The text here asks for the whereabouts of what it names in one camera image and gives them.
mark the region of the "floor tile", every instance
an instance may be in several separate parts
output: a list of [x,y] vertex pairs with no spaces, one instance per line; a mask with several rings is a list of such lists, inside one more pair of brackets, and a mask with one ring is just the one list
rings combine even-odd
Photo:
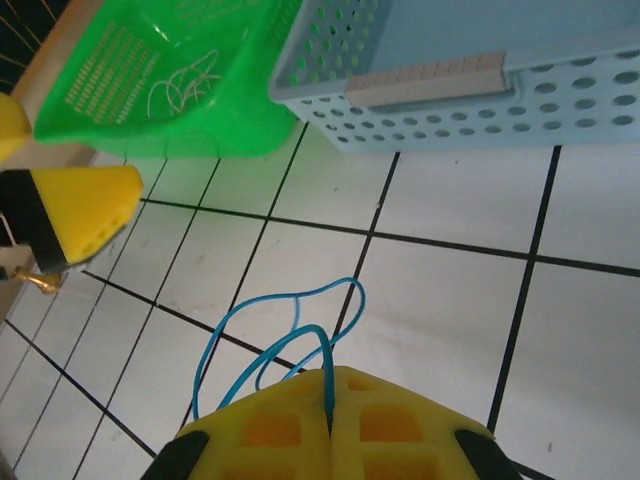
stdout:
[[266,215],[302,133],[296,124],[287,141],[263,158],[223,158],[202,201],[204,207]]
[[496,435],[566,479],[640,469],[640,279],[536,265]]
[[0,403],[28,347],[20,335],[4,324],[0,334]]
[[392,153],[341,153],[309,126],[273,214],[368,229],[392,160]]
[[127,165],[133,165],[140,173],[144,189],[142,198],[147,198],[153,187],[154,182],[158,178],[158,174],[164,163],[163,158],[128,158]]
[[106,405],[151,307],[107,287],[66,371]]
[[[319,288],[353,275],[364,236],[270,222],[251,263],[238,303],[260,295]],[[315,323],[329,336],[338,320],[348,286],[301,301],[301,325]],[[293,322],[293,300],[248,307],[225,331],[261,348],[286,335]],[[311,335],[300,337],[282,353],[297,362],[319,346]]]
[[197,205],[216,163],[217,158],[170,158],[149,198]]
[[15,469],[21,480],[68,480],[80,464],[101,412],[65,378]]
[[[227,394],[233,383],[242,372],[256,359],[253,352],[238,347],[227,340],[221,339],[216,352],[204,377],[200,389],[200,415],[202,417],[212,413],[218,408],[220,401]],[[289,370],[277,363],[272,363],[262,377],[261,388],[267,388],[278,383]],[[234,401],[240,400],[255,392],[254,381],[257,372],[249,377],[249,380],[238,390]],[[189,422],[193,421],[193,415],[189,416]]]
[[200,211],[159,302],[215,326],[229,310],[262,220]]
[[0,403],[0,450],[12,466],[59,377],[60,374],[31,349]]
[[119,167],[124,165],[124,158],[110,153],[98,152],[93,157],[91,165],[94,167]]
[[146,204],[111,280],[155,298],[192,214],[190,209]]
[[640,144],[563,147],[540,253],[640,268]]
[[523,271],[520,260],[374,239],[360,276],[367,307],[336,363],[485,423]]
[[551,148],[403,153],[377,230],[528,251]]
[[111,411],[156,452],[180,427],[209,333],[154,310]]
[[33,338],[55,295],[44,295],[38,287],[28,284],[9,313],[9,321],[28,338]]
[[109,242],[108,245],[105,246],[105,248],[102,249],[100,253],[91,259],[91,262],[85,267],[85,270],[102,278],[109,278],[111,270],[118,260],[120,252],[122,252],[124,244],[131,233],[131,229],[136,224],[142,205],[142,203],[138,204],[131,221],[120,231],[120,233],[116,235],[113,240]]
[[70,273],[58,293],[34,342],[63,366],[94,309],[103,284],[80,273]]
[[137,443],[105,417],[76,480],[133,480],[142,477],[151,461]]

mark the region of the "yellow foam piece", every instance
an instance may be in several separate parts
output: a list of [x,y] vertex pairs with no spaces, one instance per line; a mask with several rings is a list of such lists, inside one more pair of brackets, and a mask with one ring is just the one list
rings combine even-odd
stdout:
[[31,176],[70,265],[93,257],[131,221],[142,192],[131,166],[38,169]]
[[190,480],[477,480],[454,433],[481,424],[414,392],[336,368],[329,436],[322,370],[305,372],[183,428],[209,442]]
[[31,123],[17,100],[0,93],[0,163],[30,138]]

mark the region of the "green plastic basket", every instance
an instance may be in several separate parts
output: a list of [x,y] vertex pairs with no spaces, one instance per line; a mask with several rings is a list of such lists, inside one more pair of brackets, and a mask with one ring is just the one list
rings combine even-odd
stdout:
[[[134,157],[252,157],[287,138],[294,116],[269,100],[269,77],[301,0],[107,0],[35,125],[43,143],[82,143]],[[216,49],[220,75],[169,115],[150,95]],[[149,112],[166,111],[166,114]]]

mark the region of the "white tile floor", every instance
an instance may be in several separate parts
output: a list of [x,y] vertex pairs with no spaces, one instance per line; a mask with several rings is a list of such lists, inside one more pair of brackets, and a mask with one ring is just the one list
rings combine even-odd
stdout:
[[[232,305],[355,274],[369,302],[338,363],[487,424],[527,478],[637,478],[639,153],[345,156],[298,125],[264,159],[132,161],[136,220],[56,296],[26,288],[0,335],[0,448],[20,480],[137,478],[191,418]],[[314,298],[303,321],[333,333],[346,300]],[[229,325],[203,411],[291,314],[260,305]],[[314,346],[288,347],[266,383]]]

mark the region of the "blue wire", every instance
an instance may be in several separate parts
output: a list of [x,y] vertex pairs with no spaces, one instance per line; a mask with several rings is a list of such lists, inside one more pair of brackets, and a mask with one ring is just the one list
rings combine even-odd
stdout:
[[251,362],[251,365],[249,365],[244,372],[242,372],[240,377],[238,377],[233,386],[224,396],[217,409],[220,410],[221,408],[224,408],[231,403],[233,397],[235,397],[236,393],[238,393],[238,390],[242,388],[242,385],[245,384],[245,382],[249,379],[251,374],[256,371],[260,364],[262,364],[265,360],[271,358],[271,356],[277,355],[277,352],[282,350],[282,348],[292,340],[295,340],[296,338],[307,333],[315,333],[318,336],[318,339],[320,340],[320,350],[324,355],[324,363],[322,365],[322,368],[324,369],[324,410],[327,415],[327,425],[329,426],[329,433],[331,433],[331,426],[333,425],[333,409],[336,403],[336,380],[331,343],[329,342],[327,332],[325,332],[324,329],[319,325],[305,325],[304,327],[300,327],[293,332],[285,335],[276,343],[271,345],[267,350],[264,351],[262,355]]
[[[202,358],[200,359],[200,362],[198,363],[198,368],[196,369],[196,374],[195,374],[195,378],[194,378],[194,381],[193,381],[193,397],[192,397],[192,400],[191,400],[191,406],[192,406],[192,410],[193,410],[193,418],[195,420],[198,420],[200,418],[200,411],[199,411],[199,405],[198,405],[198,396],[199,396],[200,387],[201,387],[201,384],[202,384],[202,374],[203,374],[204,367],[205,367],[205,364],[207,362],[207,359],[211,355],[211,351],[213,350],[213,346],[215,345],[216,341],[220,337],[220,334],[224,330],[224,327],[227,325],[229,320],[236,313],[238,313],[240,310],[242,310],[242,309],[244,309],[244,308],[246,308],[246,307],[248,307],[250,305],[253,305],[253,304],[256,304],[256,303],[259,303],[259,302],[265,302],[265,301],[270,301],[270,300],[281,300],[281,299],[293,299],[294,300],[295,315],[294,315],[293,327],[292,327],[291,331],[289,332],[289,334],[287,336],[285,336],[284,338],[280,339],[274,345],[269,347],[254,362],[254,363],[257,362],[256,363],[256,368],[257,368],[257,366],[259,366],[260,364],[262,364],[264,362],[264,366],[263,366],[262,370],[260,371],[260,373],[258,375],[258,378],[256,379],[257,385],[259,387],[259,379],[262,378],[262,374],[266,370],[267,366],[273,361],[273,359],[278,355],[278,353],[280,351],[282,351],[282,349],[287,345],[287,343],[289,343],[293,339],[297,338],[301,334],[309,332],[309,329],[306,329],[302,333],[297,333],[297,332],[300,332],[300,330],[302,328],[306,328],[306,327],[312,326],[312,325],[307,325],[306,327],[298,328],[298,324],[300,322],[300,299],[301,298],[305,298],[305,297],[311,297],[311,296],[314,296],[314,295],[319,295],[321,293],[326,292],[327,290],[331,290],[332,288],[335,288],[335,287],[337,287],[339,285],[342,285],[344,283],[351,283],[351,284],[356,286],[356,288],[360,292],[360,297],[361,297],[360,306],[358,308],[358,311],[356,312],[356,315],[353,317],[353,319],[347,325],[347,327],[345,327],[345,329],[339,335],[337,335],[336,337],[334,337],[333,339],[331,339],[328,342],[329,346],[332,347],[333,345],[336,344],[337,341],[339,341],[347,333],[349,333],[349,331],[351,331],[351,329],[355,326],[355,324],[358,322],[358,320],[362,316],[362,312],[364,311],[365,301],[366,301],[365,291],[364,291],[364,288],[362,287],[362,284],[358,280],[353,278],[353,277],[344,277],[344,278],[338,279],[338,280],[336,280],[336,281],[334,281],[334,282],[332,282],[332,283],[330,283],[328,285],[325,285],[324,287],[317,288],[315,290],[309,290],[309,291],[306,291],[306,292],[279,293],[279,294],[264,295],[262,297],[252,298],[250,300],[246,300],[246,301],[236,305],[233,309],[231,309],[224,316],[224,318],[220,321],[220,323],[218,324],[216,329],[211,334],[211,338],[209,339],[209,343],[207,343],[207,346],[205,347],[205,350],[204,350],[204,353],[202,355]],[[286,378],[291,378],[292,376],[294,376],[296,373],[298,373],[300,371],[300,369],[302,367],[304,367],[304,365],[306,365],[309,361],[311,361],[313,358],[315,358],[320,353],[323,353],[323,351],[324,350],[323,350],[322,339],[321,339],[321,347],[316,349],[316,350],[314,350],[313,352],[311,352],[302,361],[300,361],[296,366],[294,366],[291,369],[291,371],[285,376],[285,379]],[[329,357],[331,357],[331,355],[325,354],[325,358],[324,358],[325,367],[327,366],[327,362],[329,362],[331,365],[333,365],[333,358],[331,357],[330,360],[327,360]],[[235,394],[236,394],[236,391],[233,391],[233,388],[232,388],[229,391],[229,393],[227,393],[227,396],[231,395],[231,398],[233,398],[233,396]]]

